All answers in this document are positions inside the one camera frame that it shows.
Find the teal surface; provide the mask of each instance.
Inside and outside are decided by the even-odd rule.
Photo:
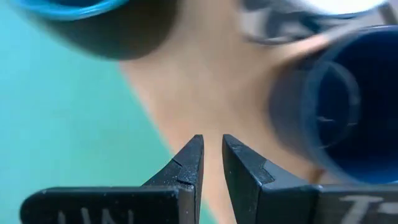
[[[54,186],[141,185],[171,158],[117,63],[58,42],[0,2],[0,223]],[[214,223],[202,210],[201,223]]]

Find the blue cup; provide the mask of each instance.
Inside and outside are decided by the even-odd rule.
[[[279,139],[343,180],[398,180],[398,26],[369,27],[298,63],[269,103]]]
[[[166,38],[177,0],[10,0],[30,19],[88,52],[143,57]]]

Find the white object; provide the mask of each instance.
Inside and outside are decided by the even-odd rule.
[[[354,14],[374,9],[386,0],[290,0],[324,15]]]

